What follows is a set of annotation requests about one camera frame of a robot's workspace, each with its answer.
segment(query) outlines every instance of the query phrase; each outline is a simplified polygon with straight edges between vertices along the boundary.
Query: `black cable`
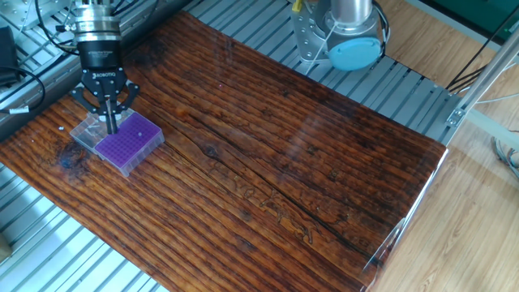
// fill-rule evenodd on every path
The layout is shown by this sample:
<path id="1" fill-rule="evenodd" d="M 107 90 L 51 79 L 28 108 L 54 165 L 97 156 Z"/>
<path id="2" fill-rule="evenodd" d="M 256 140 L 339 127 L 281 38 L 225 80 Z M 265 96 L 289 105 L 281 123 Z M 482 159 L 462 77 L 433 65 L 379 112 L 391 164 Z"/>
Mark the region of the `black cable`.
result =
<path id="1" fill-rule="evenodd" d="M 41 24 L 41 28 L 43 29 L 43 32 L 45 33 L 45 35 L 47 36 L 47 38 L 49 39 L 49 41 L 55 45 L 56 47 L 58 47 L 60 50 L 62 50 L 63 52 L 65 53 L 69 53 L 69 54 L 73 54 L 73 55 L 76 55 L 76 56 L 79 56 L 79 54 L 77 54 L 76 52 L 73 52 L 73 51 L 69 51 L 68 49 L 65 49 L 63 47 L 60 46 L 60 44 L 58 44 L 53 38 L 52 36 L 49 34 L 49 31 L 47 30 L 47 28 L 45 27 L 45 24 L 43 23 L 43 18 L 41 17 L 41 12 L 40 12 L 40 1 L 39 0 L 34 0 L 34 6 L 36 8 L 36 15 L 38 16 L 38 21 L 40 21 L 40 24 Z"/>
<path id="2" fill-rule="evenodd" d="M 114 12 L 117 11 L 117 9 L 119 9 L 119 8 L 122 6 L 122 4 L 124 3 L 124 1 L 125 1 L 125 0 L 121 0 L 121 1 L 119 1 L 119 3 L 117 3 L 117 5 L 116 5 L 115 8 L 114 8 Z"/>
<path id="3" fill-rule="evenodd" d="M 7 70 L 14 70 L 14 71 L 18 71 L 18 72 L 23 72 L 29 76 L 31 76 L 41 87 L 41 98 L 40 100 L 32 107 L 29 107 L 28 108 L 28 111 L 33 111 L 35 109 L 37 109 L 42 103 L 43 101 L 45 100 L 45 85 L 43 84 L 43 82 L 41 82 L 41 80 L 38 78 L 38 76 L 34 75 L 33 73 L 25 70 L 25 69 L 22 69 L 22 68 L 17 68 L 17 67 L 9 67 L 9 66 L 0 66 L 0 69 L 7 69 Z M 0 109 L 0 114 L 11 114 L 11 111 L 9 109 Z"/>
<path id="4" fill-rule="evenodd" d="M 458 83 L 458 82 L 460 82 L 460 81 L 462 81 L 462 80 L 464 80 L 464 79 L 467 79 L 467 78 L 471 77 L 472 75 L 476 75 L 476 74 L 481 73 L 483 70 L 485 70 L 486 67 L 487 67 L 487 65 L 485 65 L 485 66 L 483 66 L 483 67 L 477 69 L 476 71 L 474 71 L 474 72 L 472 72 L 472 73 L 470 73 L 470 74 L 467 74 L 467 75 L 461 77 L 460 79 L 458 79 L 458 80 L 456 81 L 456 83 Z"/>
<path id="5" fill-rule="evenodd" d="M 467 81 L 465 81 L 464 83 L 459 84 L 459 85 L 457 85 L 455 88 L 451 89 L 450 92 L 455 92 L 455 91 L 458 90 L 458 89 L 463 89 L 463 88 L 465 88 L 465 87 L 467 87 L 467 86 L 472 85 L 472 83 L 473 83 L 473 82 L 474 82 L 478 77 L 479 77 L 479 74 L 470 77 L 470 78 L 469 78 Z"/>
<path id="6" fill-rule="evenodd" d="M 128 9 L 132 8 L 135 4 L 137 4 L 138 1 L 139 0 L 133 0 L 132 2 L 130 2 L 128 5 L 124 6 L 123 8 L 121 8 L 117 11 L 114 11 L 114 13 L 112 13 L 112 16 L 120 15 L 124 11 L 127 11 Z"/>
<path id="7" fill-rule="evenodd" d="M 376 1 L 376 0 L 373 0 L 371 1 L 373 6 L 375 6 L 375 8 L 377 9 L 377 11 L 379 12 L 379 17 L 380 17 L 380 26 L 382 27 L 382 29 L 384 30 L 384 33 L 385 35 L 388 37 L 388 34 L 389 34 L 389 22 L 388 22 L 388 17 L 386 16 L 386 14 L 384 13 L 384 11 L 382 10 L 382 6 Z M 386 54 L 386 40 L 384 39 L 382 41 L 382 45 L 381 45 L 381 49 L 382 49 L 382 54 L 381 54 L 381 57 L 385 56 Z"/>
<path id="8" fill-rule="evenodd" d="M 479 51 L 470 59 L 470 61 L 461 69 L 461 71 L 454 77 L 454 79 L 451 81 L 451 83 L 448 84 L 448 86 L 445 89 L 449 89 L 451 86 L 453 86 L 455 83 L 457 83 L 459 80 L 458 78 L 467 70 L 467 68 L 472 64 L 472 62 L 476 59 L 477 56 L 483 52 L 483 50 L 487 47 L 487 45 L 492 41 L 492 39 L 497 36 L 497 34 L 503 29 L 503 27 L 506 25 L 506 23 L 519 11 L 519 5 L 517 5 L 516 9 L 514 9 L 508 17 L 501 23 L 501 25 L 492 33 L 492 35 L 485 41 L 485 43 L 481 46 Z"/>

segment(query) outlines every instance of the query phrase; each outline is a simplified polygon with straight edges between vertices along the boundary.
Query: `cable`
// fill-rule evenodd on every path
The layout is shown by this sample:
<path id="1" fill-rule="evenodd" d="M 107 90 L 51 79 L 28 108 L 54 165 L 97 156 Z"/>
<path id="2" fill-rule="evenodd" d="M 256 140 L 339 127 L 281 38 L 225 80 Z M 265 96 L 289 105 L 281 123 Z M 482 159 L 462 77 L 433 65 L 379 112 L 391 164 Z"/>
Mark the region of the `cable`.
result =
<path id="1" fill-rule="evenodd" d="M 133 0 L 132 2 L 130 2 L 128 5 L 124 6 L 123 8 L 121 8 L 117 11 L 114 11 L 114 13 L 112 13 L 112 16 L 120 15 L 124 11 L 127 11 L 128 9 L 132 8 L 135 4 L 137 4 L 138 1 L 139 0 Z"/>
<path id="2" fill-rule="evenodd" d="M 491 99 L 491 100 L 488 100 L 488 101 L 478 101 L 478 102 L 476 102 L 476 105 L 481 105 L 481 104 L 484 104 L 484 103 L 489 103 L 489 102 L 494 102 L 494 101 L 502 101 L 502 100 L 505 100 L 505 99 L 513 98 L 513 97 L 519 97 L 519 93 L 512 94 L 512 95 L 509 95 L 509 96 L 506 96 L 506 97 L 494 98 L 494 99 Z"/>
<path id="3" fill-rule="evenodd" d="M 25 14 L 25 17 L 24 17 L 24 23 L 22 24 L 22 27 L 19 29 L 19 32 L 18 32 L 18 35 L 16 35 L 16 38 L 15 38 L 15 45 L 16 45 L 16 42 L 18 42 L 18 39 L 19 39 L 19 36 L 22 34 L 22 32 L 24 31 L 24 28 L 25 28 L 25 24 L 27 23 L 27 18 L 29 16 L 29 13 L 31 12 L 31 5 L 32 5 L 32 2 L 34 0 L 31 0 L 31 2 L 29 3 L 29 5 L 27 6 L 27 14 Z"/>
<path id="4" fill-rule="evenodd" d="M 379 17 L 380 17 L 380 26 L 382 27 L 382 37 L 383 37 L 382 50 L 380 53 L 380 57 L 383 57 L 386 54 L 386 46 L 389 42 L 389 38 L 391 37 L 391 28 L 389 27 L 388 17 L 382 10 L 382 7 L 380 6 L 380 4 L 375 0 L 372 1 L 372 4 L 375 7 L 375 9 L 377 10 L 377 12 L 379 13 Z"/>
<path id="5" fill-rule="evenodd" d="M 501 146 L 501 141 L 499 141 L 495 137 L 492 137 L 491 142 L 492 142 L 492 150 L 494 150 L 494 153 L 496 154 L 497 159 L 499 159 L 506 166 L 508 166 L 510 168 L 510 170 L 513 172 L 513 174 L 516 176 L 516 178 L 519 179 L 519 169 L 512 160 L 512 155 L 517 153 L 517 151 L 514 149 L 510 149 L 510 150 L 508 150 L 508 155 L 505 155 L 503 147 Z"/>
<path id="6" fill-rule="evenodd" d="M 114 12 L 117 11 L 117 9 L 119 9 L 121 7 L 121 5 L 124 3 L 124 1 L 125 0 L 121 0 L 121 1 L 119 1 L 119 3 L 117 3 L 117 5 L 114 8 Z"/>
<path id="7" fill-rule="evenodd" d="M 514 67 L 514 66 L 516 66 L 516 63 L 515 63 L 514 61 L 511 61 L 511 63 L 512 63 L 512 64 L 509 64 L 508 66 L 506 66 L 506 67 L 501 71 L 501 73 L 503 73 L 503 72 L 505 72 L 506 70 L 508 70 L 508 69 L 510 69 L 510 68 L 512 68 L 512 67 Z M 472 72 L 472 73 L 468 74 L 467 76 L 463 77 L 463 78 L 460 79 L 460 80 L 463 80 L 463 79 L 467 78 L 468 76 L 470 76 L 470 75 L 474 75 L 474 74 L 476 74 L 476 72 Z M 470 84 L 469 86 L 467 86 L 467 87 L 463 88 L 462 90 L 456 92 L 455 94 L 460 94 L 460 93 L 464 92 L 465 90 L 469 90 L 469 89 L 470 89 L 470 86 L 472 86 L 472 84 Z"/>
<path id="8" fill-rule="evenodd" d="M 0 109 L 0 114 L 24 114 L 24 113 L 28 113 L 30 111 L 33 111 L 33 110 L 37 109 L 43 103 L 43 101 L 45 100 L 45 85 L 43 84 L 43 82 L 41 82 L 41 80 L 38 78 L 38 76 L 34 75 L 32 72 L 29 72 L 29 71 L 27 71 L 25 69 L 17 68 L 17 67 L 0 66 L 0 69 L 14 70 L 14 71 L 25 73 L 25 74 L 31 76 L 41 87 L 41 98 L 34 106 L 26 107 L 26 108 L 20 108 L 20 109 Z"/>
<path id="9" fill-rule="evenodd" d="M 159 1 L 160 1 L 160 0 L 155 0 L 155 4 L 153 4 L 152 10 L 149 12 L 148 20 L 147 20 L 147 21 L 151 21 L 150 19 L 152 18 L 153 13 L 155 12 L 155 10 L 157 9 L 157 7 L 159 6 Z"/>
<path id="10" fill-rule="evenodd" d="M 454 79 L 448 84 L 448 86 L 445 88 L 449 90 L 455 83 L 457 83 L 459 80 L 458 78 L 467 70 L 467 68 L 474 62 L 477 56 L 483 52 L 483 50 L 487 47 L 487 45 L 492 41 L 492 39 L 497 36 L 497 34 L 503 29 L 503 27 L 506 25 L 506 23 L 516 14 L 516 12 L 519 11 L 519 5 L 508 15 L 508 17 L 501 23 L 501 25 L 492 33 L 492 35 L 485 41 L 485 43 L 481 46 L 481 48 L 478 50 L 478 52 L 470 59 L 470 61 L 461 69 L 461 71 L 454 77 Z"/>
<path id="11" fill-rule="evenodd" d="M 470 77 L 467 81 L 463 82 L 462 84 L 459 84 L 457 85 L 455 88 L 449 90 L 450 92 L 455 92 L 456 90 L 460 89 L 460 88 L 464 88 L 465 86 L 470 86 L 474 83 L 474 81 L 479 77 L 479 74 L 477 75 L 474 75 L 472 77 Z"/>
<path id="12" fill-rule="evenodd" d="M 36 15 L 38 16 L 38 21 L 40 21 L 40 24 L 41 24 L 41 28 L 43 29 L 43 32 L 45 33 L 45 35 L 47 36 L 47 38 L 49 39 L 49 41 L 55 45 L 56 47 L 58 47 L 60 50 L 62 50 L 63 52 L 65 53 L 69 53 L 69 54 L 73 54 L 73 55 L 76 55 L 76 56 L 79 56 L 79 54 L 77 54 L 76 52 L 74 51 L 70 51 L 68 49 L 65 49 L 63 46 L 61 46 L 60 44 L 58 44 L 55 40 L 54 40 L 54 37 L 51 36 L 49 34 L 49 31 L 47 30 L 47 28 L 45 27 L 45 24 L 43 23 L 43 18 L 41 17 L 41 12 L 40 12 L 40 3 L 39 3 L 39 0 L 34 0 L 34 5 L 36 6 Z"/>
<path id="13" fill-rule="evenodd" d="M 319 50 L 317 51 L 317 54 L 315 54 L 314 59 L 311 60 L 310 66 L 308 66 L 307 72 L 305 72 L 305 76 L 308 75 L 308 72 L 310 72 L 311 68 L 314 66 L 315 60 L 317 60 L 317 57 L 318 57 L 319 54 L 321 53 L 321 50 L 324 48 L 324 45 L 326 45 L 326 42 L 328 41 L 328 38 L 330 38 L 330 36 L 333 34 L 333 30 L 334 30 L 336 27 L 337 27 L 337 21 L 335 21 L 335 23 L 333 24 L 333 27 L 332 27 L 332 29 L 330 30 L 330 33 L 329 33 L 328 36 L 326 36 L 326 38 L 324 39 L 324 41 L 323 41 L 323 43 L 321 44 Z"/>

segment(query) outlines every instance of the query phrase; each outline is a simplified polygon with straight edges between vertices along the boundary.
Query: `metal bracket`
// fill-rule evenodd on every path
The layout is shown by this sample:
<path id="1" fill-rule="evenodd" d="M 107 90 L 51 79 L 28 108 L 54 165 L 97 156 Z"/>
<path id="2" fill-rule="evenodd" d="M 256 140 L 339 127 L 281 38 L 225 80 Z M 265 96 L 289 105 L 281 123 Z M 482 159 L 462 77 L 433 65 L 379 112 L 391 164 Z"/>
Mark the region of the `metal bracket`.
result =
<path id="1" fill-rule="evenodd" d="M 312 9 L 315 9 L 315 4 L 310 5 Z M 315 27 L 315 21 L 312 19 L 310 11 L 303 5 L 300 12 L 292 11 L 290 18 L 294 24 L 294 35 L 298 43 L 298 51 L 301 59 L 306 62 L 313 61 L 319 48 L 323 44 L 324 38 L 314 33 L 314 30 L 317 28 Z M 319 56 L 315 59 L 316 63 L 328 60 L 327 48 L 328 47 L 324 45 Z"/>
<path id="2" fill-rule="evenodd" d="M 455 109 L 453 113 L 450 116 L 448 116 L 445 125 L 450 127 L 459 127 L 466 115 L 467 112 L 464 109 Z"/>

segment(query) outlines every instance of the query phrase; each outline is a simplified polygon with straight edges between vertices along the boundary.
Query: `metal rod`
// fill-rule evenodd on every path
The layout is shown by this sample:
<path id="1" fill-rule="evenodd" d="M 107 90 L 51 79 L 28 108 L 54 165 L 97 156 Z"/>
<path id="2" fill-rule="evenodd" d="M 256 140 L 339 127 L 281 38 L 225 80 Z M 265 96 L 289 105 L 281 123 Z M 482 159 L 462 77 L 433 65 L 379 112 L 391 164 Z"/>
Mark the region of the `metal rod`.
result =
<path id="1" fill-rule="evenodd" d="M 519 53 L 519 29 L 506 40 L 497 52 L 495 57 L 488 63 L 487 67 L 481 75 L 476 79 L 470 90 L 458 104 L 458 109 L 468 112 L 476 102 L 485 94 L 492 86 L 495 80 L 500 76 L 503 69 L 517 56 Z"/>

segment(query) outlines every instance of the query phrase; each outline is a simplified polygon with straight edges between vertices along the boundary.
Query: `wooden table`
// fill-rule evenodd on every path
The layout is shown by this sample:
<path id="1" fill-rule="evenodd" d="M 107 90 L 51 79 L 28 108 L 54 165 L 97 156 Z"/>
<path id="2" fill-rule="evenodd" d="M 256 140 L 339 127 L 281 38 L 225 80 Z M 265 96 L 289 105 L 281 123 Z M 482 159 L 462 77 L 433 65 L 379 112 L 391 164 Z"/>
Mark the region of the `wooden table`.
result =
<path id="1" fill-rule="evenodd" d="M 69 136 L 70 97 L 0 161 L 170 290 L 359 291 L 446 152 L 187 14 L 125 64 L 165 134 L 129 178 Z"/>

